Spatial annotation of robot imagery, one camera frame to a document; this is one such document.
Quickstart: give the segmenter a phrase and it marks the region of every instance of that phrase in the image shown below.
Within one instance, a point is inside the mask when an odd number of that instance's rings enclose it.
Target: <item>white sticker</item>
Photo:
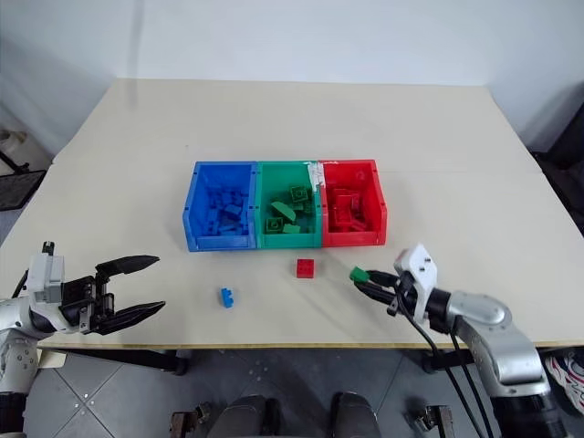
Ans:
[[[312,184],[312,192],[316,193],[318,186],[325,187],[325,171],[321,162],[307,162],[308,176]]]

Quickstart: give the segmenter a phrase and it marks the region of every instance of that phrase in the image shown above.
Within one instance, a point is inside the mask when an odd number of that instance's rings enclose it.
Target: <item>green lego brick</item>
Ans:
[[[289,235],[298,234],[300,233],[300,225],[285,224],[282,232]]]
[[[275,201],[271,203],[274,210],[278,213],[282,214],[286,219],[290,222],[296,221],[296,213],[290,207],[288,207],[285,203],[281,203],[279,201]]]
[[[301,203],[308,200],[306,187],[290,187],[290,197],[293,203]]]
[[[284,228],[284,219],[281,217],[268,217],[266,220],[266,234],[275,235],[282,233]]]
[[[353,267],[350,271],[349,278],[351,281],[356,281],[357,283],[366,283],[369,281],[369,274],[359,267]]]

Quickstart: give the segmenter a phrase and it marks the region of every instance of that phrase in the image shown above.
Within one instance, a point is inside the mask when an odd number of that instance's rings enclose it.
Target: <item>blue bin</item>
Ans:
[[[197,162],[182,223],[189,251],[256,248],[256,162]]]

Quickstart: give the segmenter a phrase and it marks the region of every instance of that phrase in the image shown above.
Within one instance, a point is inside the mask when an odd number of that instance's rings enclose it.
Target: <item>green bin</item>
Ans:
[[[316,170],[317,166],[317,162],[259,162],[257,164],[254,220],[257,248],[320,248],[322,246],[320,187],[317,182],[313,184],[310,178],[310,169]],[[308,199],[302,202],[297,201],[297,196],[293,199],[294,194],[297,194],[298,190],[302,192],[303,189],[306,189]],[[299,225],[299,233],[285,234],[281,231],[266,230],[268,219],[282,217],[272,206],[272,203],[276,201],[294,209],[296,220],[290,221],[286,217],[283,217],[283,220],[284,224]]]

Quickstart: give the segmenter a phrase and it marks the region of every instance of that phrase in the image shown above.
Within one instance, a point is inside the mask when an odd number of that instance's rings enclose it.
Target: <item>red bin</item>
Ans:
[[[320,161],[322,246],[385,245],[387,206],[374,160]]]

